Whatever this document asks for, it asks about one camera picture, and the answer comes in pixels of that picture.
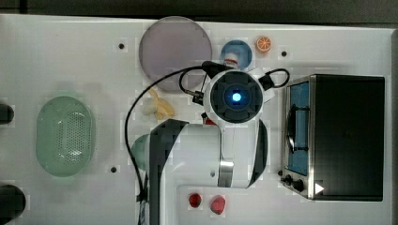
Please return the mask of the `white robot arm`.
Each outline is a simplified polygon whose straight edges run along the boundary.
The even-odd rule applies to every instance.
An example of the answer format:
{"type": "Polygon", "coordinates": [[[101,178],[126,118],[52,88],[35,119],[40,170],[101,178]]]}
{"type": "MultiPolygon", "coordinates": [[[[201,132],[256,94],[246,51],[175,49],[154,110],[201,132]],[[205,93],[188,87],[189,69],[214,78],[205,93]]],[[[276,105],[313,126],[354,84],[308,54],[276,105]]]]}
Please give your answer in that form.
{"type": "Polygon", "coordinates": [[[146,141],[149,225],[177,225],[180,187],[248,188],[268,158],[264,104],[274,97],[269,73],[228,69],[203,98],[210,125],[168,119],[146,141]]]}

